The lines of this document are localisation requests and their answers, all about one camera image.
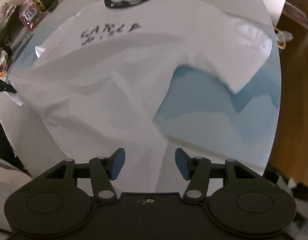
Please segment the white printed t-shirt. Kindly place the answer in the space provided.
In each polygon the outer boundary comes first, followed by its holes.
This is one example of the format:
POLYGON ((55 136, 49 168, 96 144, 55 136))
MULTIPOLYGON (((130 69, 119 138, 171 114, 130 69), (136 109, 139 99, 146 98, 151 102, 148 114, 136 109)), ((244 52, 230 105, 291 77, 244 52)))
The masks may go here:
POLYGON ((105 0, 61 24, 11 83, 67 157, 84 163, 122 147, 117 186, 152 192, 167 148, 153 119, 176 68, 201 69, 238 93, 271 48, 261 29, 200 0, 105 0))

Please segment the red snack bag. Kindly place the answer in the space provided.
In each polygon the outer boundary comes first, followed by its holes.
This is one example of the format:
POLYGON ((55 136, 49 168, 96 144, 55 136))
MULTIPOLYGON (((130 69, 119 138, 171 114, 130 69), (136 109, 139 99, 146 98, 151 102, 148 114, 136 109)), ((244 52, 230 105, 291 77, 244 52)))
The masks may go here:
POLYGON ((33 31, 44 17, 45 14, 33 0, 23 0, 19 7, 19 19, 29 31, 33 31))

